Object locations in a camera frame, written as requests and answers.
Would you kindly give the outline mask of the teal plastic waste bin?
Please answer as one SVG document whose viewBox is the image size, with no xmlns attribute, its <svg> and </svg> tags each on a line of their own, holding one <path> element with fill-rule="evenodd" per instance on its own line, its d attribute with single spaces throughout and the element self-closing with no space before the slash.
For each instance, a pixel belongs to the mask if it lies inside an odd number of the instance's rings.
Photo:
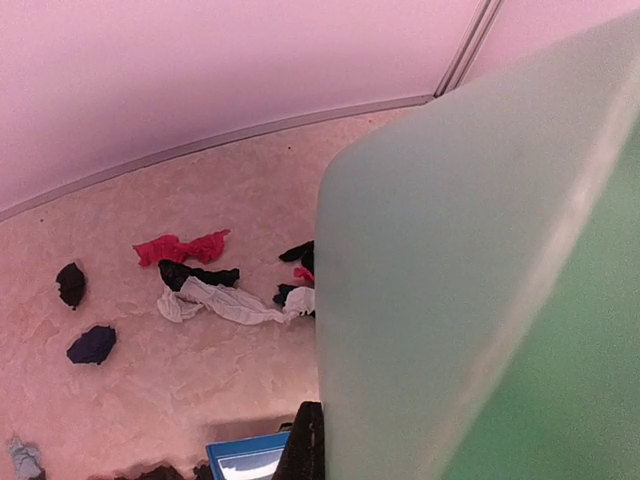
<svg viewBox="0 0 640 480">
<path fill-rule="evenodd" d="M 637 478 L 638 14 L 342 151 L 315 272 L 328 478 Z"/>
</svg>

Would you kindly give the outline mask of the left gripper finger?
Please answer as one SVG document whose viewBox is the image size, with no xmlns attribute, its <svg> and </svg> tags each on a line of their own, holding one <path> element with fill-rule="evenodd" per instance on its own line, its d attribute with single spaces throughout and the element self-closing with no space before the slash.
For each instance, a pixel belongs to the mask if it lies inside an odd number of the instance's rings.
<svg viewBox="0 0 640 480">
<path fill-rule="evenodd" d="M 325 429 L 322 404 L 303 402 L 275 471 L 277 480 L 325 479 Z"/>
</svg>

